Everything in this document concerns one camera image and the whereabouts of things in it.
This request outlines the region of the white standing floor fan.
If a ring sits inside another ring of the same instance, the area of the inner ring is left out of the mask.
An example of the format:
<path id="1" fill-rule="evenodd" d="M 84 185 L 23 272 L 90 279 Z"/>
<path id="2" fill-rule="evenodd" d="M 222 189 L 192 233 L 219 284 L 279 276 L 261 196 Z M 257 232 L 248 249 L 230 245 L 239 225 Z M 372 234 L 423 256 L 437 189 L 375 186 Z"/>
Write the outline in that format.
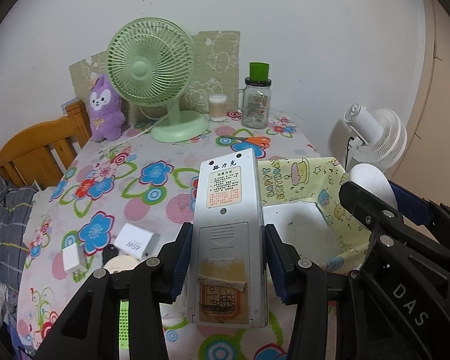
<path id="1" fill-rule="evenodd" d="M 358 103 L 344 114 L 346 125 L 355 133 L 352 158 L 382 172 L 393 167 L 407 147 L 407 128 L 398 114 L 388 108 L 373 112 Z"/>

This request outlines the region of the grey remote control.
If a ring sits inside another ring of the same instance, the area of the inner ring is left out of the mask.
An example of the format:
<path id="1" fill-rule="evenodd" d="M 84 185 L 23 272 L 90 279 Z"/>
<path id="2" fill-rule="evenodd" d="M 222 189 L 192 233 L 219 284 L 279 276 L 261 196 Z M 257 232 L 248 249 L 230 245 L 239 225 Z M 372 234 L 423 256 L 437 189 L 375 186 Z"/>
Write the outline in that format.
<path id="1" fill-rule="evenodd" d="M 264 328 L 266 247 L 258 167 L 251 149 L 201 163 L 187 281 L 187 319 Z"/>

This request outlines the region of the beige wooden cabinet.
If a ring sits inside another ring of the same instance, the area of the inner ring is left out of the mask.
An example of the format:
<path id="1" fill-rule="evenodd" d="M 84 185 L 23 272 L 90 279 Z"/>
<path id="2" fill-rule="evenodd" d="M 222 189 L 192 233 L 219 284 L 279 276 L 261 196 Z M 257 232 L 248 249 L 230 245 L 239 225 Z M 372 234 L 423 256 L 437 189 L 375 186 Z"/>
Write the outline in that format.
<path id="1" fill-rule="evenodd" d="M 414 194 L 450 207 L 450 16 L 437 0 L 424 0 L 424 12 L 424 66 L 407 148 L 388 175 Z"/>

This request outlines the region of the green desk fan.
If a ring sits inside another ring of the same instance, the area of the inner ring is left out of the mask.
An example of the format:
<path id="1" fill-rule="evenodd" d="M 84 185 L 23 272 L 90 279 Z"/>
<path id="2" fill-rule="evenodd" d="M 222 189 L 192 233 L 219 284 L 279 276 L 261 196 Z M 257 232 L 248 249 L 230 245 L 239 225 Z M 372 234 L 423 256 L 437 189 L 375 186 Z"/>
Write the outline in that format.
<path id="1" fill-rule="evenodd" d="M 107 75 L 120 97 L 139 107 L 165 107 L 151 127 L 154 140 L 187 141 L 209 127 L 198 111 L 182 111 L 179 100 L 193 78 L 193 38 L 173 22 L 144 17 L 126 24 L 108 46 Z"/>

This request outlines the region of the wooden chair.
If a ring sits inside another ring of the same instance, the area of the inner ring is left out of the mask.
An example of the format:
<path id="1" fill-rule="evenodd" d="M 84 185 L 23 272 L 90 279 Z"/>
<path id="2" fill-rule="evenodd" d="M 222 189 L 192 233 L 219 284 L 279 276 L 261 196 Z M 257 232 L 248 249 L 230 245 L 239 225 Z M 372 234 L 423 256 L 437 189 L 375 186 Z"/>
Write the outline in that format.
<path id="1" fill-rule="evenodd" d="M 59 183 L 77 156 L 76 142 L 84 147 L 91 138 L 88 112 L 83 101 L 65 107 L 59 119 L 35 124 L 13 136 L 0 149 L 0 176 L 17 187 Z"/>

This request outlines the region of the green perforated panda basket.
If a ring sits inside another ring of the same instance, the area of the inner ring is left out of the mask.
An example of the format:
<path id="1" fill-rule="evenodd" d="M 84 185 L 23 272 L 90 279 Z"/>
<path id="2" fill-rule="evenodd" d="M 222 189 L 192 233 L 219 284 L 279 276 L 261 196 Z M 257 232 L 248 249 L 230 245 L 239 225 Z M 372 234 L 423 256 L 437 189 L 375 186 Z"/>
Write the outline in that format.
<path id="1" fill-rule="evenodd" d="M 129 301 L 121 301 L 118 319 L 118 347 L 120 350 L 129 349 L 128 310 Z"/>

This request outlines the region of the round cream bear mirror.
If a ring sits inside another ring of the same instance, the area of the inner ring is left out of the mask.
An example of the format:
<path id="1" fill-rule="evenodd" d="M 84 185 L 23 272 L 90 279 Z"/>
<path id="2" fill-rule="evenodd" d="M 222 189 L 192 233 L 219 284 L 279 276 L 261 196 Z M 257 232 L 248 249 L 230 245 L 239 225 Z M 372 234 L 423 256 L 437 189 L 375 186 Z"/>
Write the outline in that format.
<path id="1" fill-rule="evenodd" d="M 110 274 L 132 271 L 140 261 L 121 252 L 115 245 L 108 244 L 102 251 L 102 267 Z"/>

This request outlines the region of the glass jar green lid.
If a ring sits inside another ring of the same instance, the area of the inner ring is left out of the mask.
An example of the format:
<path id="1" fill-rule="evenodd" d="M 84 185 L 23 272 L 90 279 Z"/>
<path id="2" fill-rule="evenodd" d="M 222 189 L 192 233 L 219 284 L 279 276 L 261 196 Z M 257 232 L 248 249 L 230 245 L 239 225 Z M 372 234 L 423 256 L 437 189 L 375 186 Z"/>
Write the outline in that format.
<path id="1" fill-rule="evenodd" d="M 268 63 L 250 62 L 244 88 L 239 88 L 235 93 L 241 123 L 246 128 L 264 129 L 269 123 L 272 97 L 269 69 Z"/>

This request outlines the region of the yellow cartoon fabric storage box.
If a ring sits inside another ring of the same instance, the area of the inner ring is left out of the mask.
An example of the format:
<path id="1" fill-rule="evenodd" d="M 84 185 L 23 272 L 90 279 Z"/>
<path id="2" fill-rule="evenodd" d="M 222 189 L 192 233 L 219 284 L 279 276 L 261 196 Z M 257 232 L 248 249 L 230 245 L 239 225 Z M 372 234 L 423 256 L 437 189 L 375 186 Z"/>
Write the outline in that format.
<path id="1" fill-rule="evenodd" d="M 367 254 L 371 232 L 340 203 L 348 181 L 336 158 L 279 158 L 258 162 L 264 221 L 327 272 L 346 274 Z"/>

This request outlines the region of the cotton swab container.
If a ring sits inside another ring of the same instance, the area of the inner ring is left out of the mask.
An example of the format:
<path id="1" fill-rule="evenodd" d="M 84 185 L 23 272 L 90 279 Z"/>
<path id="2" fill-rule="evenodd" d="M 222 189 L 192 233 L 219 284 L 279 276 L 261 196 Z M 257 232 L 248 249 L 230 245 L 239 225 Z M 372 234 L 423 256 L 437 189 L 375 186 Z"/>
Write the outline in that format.
<path id="1" fill-rule="evenodd" d="M 211 94 L 209 96 L 209 119 L 221 122 L 227 118 L 226 94 Z"/>

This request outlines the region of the white 45W power adapter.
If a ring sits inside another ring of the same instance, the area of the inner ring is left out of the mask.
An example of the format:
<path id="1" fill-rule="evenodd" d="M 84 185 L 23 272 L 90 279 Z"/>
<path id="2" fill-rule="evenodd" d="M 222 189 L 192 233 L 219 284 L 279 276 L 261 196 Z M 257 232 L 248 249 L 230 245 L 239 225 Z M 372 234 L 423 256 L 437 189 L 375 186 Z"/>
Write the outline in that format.
<path id="1" fill-rule="evenodd" d="M 159 235 L 131 223 L 125 223 L 113 241 L 113 245 L 124 254 L 143 260 L 153 254 Z"/>

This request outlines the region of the floral tablecloth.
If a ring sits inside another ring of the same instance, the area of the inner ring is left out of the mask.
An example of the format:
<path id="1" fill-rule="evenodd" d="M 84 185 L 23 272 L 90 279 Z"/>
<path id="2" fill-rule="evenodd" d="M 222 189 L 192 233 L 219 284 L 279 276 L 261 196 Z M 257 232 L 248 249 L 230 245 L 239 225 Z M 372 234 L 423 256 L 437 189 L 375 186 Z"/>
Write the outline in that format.
<path id="1" fill-rule="evenodd" d="M 198 172 L 207 158 L 251 149 L 258 158 L 312 158 L 297 125 L 273 116 L 263 130 L 246 129 L 240 116 L 212 123 L 199 136 L 167 144 L 139 122 L 116 142 L 89 142 L 32 219 L 30 253 L 20 283 L 17 334 L 37 349 L 86 278 L 102 264 L 102 251 L 126 223 L 155 232 L 160 243 L 176 238 L 193 219 Z M 82 244 L 85 271 L 66 273 L 62 250 Z"/>

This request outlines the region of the purple plush bunny toy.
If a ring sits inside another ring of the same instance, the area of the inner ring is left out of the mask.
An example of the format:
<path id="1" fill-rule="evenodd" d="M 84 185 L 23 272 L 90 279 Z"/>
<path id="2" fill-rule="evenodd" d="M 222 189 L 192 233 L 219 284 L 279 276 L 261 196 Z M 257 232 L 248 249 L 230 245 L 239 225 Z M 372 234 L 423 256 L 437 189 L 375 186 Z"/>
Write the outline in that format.
<path id="1" fill-rule="evenodd" d="M 122 99 L 106 74 L 97 77 L 89 96 L 89 119 L 93 141 L 116 141 L 122 135 L 125 115 Z"/>

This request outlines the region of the small white charger plug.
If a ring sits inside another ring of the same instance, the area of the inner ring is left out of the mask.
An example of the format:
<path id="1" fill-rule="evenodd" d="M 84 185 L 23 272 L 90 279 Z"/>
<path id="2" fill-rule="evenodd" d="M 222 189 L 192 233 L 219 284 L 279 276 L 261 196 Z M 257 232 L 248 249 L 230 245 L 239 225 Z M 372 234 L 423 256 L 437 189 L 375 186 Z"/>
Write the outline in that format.
<path id="1" fill-rule="evenodd" d="M 63 268 L 66 273 L 84 272 L 87 268 L 86 254 L 82 244 L 70 244 L 62 250 Z"/>

